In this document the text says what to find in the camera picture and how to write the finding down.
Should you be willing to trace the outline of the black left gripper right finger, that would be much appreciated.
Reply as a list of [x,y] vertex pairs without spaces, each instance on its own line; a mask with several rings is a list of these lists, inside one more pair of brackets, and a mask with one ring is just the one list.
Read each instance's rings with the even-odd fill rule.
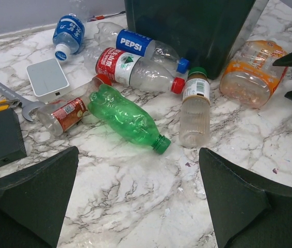
[[292,247],[292,187],[208,148],[199,167],[218,247]]

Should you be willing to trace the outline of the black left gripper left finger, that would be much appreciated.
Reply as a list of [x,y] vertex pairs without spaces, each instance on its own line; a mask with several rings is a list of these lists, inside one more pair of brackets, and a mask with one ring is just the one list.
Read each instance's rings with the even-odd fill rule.
[[56,247],[78,168],[78,148],[0,178],[0,247]]

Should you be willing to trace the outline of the large orange label bottle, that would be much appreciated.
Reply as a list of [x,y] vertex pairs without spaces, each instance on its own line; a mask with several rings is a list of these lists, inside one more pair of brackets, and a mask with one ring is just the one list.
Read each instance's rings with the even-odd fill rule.
[[287,54],[272,40],[247,41],[229,61],[220,81],[221,93],[249,108],[262,107],[288,70],[273,63]]

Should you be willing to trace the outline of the green cap tea bottle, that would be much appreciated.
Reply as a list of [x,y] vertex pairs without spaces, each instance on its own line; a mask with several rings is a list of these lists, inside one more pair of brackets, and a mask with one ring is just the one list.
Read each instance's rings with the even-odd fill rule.
[[202,147],[210,137],[210,83],[202,67],[192,68],[183,90],[179,141],[188,148]]

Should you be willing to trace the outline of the red label water bottle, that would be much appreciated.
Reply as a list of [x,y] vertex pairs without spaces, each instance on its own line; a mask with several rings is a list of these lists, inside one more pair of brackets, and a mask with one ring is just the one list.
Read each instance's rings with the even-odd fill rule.
[[92,46],[84,52],[85,67],[110,80],[144,91],[181,94],[185,80],[145,57],[116,48]]

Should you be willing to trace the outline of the dark green plastic bin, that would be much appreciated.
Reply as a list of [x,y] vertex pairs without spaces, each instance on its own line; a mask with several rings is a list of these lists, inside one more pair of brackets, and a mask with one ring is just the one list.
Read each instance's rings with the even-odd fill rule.
[[128,28],[173,47],[216,79],[247,41],[264,11],[264,0],[125,1]]

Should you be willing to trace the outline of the pepsi bottle beside bin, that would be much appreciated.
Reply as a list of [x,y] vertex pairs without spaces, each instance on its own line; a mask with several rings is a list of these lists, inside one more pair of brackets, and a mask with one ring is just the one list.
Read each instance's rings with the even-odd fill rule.
[[95,41],[103,47],[113,47],[152,60],[170,72],[184,74],[189,60],[180,57],[170,45],[147,36],[127,30],[113,22],[100,22],[99,31],[94,34]]

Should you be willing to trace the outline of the black flat box left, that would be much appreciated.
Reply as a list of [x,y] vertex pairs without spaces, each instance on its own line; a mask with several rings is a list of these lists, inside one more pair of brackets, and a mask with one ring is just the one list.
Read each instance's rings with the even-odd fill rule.
[[18,115],[11,108],[0,111],[0,167],[26,156]]

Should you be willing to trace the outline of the red cap bottle small label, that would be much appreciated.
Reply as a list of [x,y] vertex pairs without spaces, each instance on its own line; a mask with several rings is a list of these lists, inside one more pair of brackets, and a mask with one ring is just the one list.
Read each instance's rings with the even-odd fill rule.
[[102,84],[111,86],[112,81],[104,74],[97,74],[90,82],[39,108],[38,119],[52,135],[62,135],[89,114],[90,95]]

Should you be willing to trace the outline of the white grey power bank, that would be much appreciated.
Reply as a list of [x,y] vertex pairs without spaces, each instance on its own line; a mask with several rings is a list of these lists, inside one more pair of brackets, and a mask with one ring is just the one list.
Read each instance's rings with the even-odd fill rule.
[[50,102],[69,88],[70,84],[57,59],[51,58],[26,67],[35,97]]

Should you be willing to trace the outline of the green plastic bottle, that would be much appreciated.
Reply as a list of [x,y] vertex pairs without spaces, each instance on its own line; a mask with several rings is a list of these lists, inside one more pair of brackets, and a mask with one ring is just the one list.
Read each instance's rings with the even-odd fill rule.
[[102,84],[89,99],[89,112],[130,143],[152,147],[158,154],[170,146],[171,141],[160,134],[153,118],[115,88]]

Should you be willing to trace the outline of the silver wrench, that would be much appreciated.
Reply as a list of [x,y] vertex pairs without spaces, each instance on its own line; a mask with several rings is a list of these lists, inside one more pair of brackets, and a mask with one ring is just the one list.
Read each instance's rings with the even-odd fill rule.
[[4,84],[0,83],[0,94],[9,100],[18,99],[20,101],[20,106],[22,108],[22,116],[25,120],[29,122],[34,122],[31,117],[33,111],[45,106],[45,103],[40,101],[30,101],[10,88],[6,87]]

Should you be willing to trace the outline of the blue label bottle far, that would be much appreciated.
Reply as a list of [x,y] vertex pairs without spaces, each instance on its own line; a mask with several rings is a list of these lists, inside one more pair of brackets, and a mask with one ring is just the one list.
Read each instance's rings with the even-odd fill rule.
[[53,34],[55,57],[59,61],[67,61],[71,55],[81,51],[85,36],[84,23],[75,14],[60,18]]

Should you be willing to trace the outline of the red screwdriver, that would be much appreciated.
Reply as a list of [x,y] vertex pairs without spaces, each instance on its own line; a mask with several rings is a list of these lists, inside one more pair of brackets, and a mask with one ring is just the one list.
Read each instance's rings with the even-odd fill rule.
[[97,15],[97,16],[94,15],[94,16],[90,17],[87,22],[103,20],[103,19],[106,19],[106,18],[110,18],[110,17],[114,17],[114,16],[119,16],[119,15],[125,14],[125,13],[126,13],[126,11],[123,10],[123,11],[118,12],[118,13],[105,14],[105,15]]

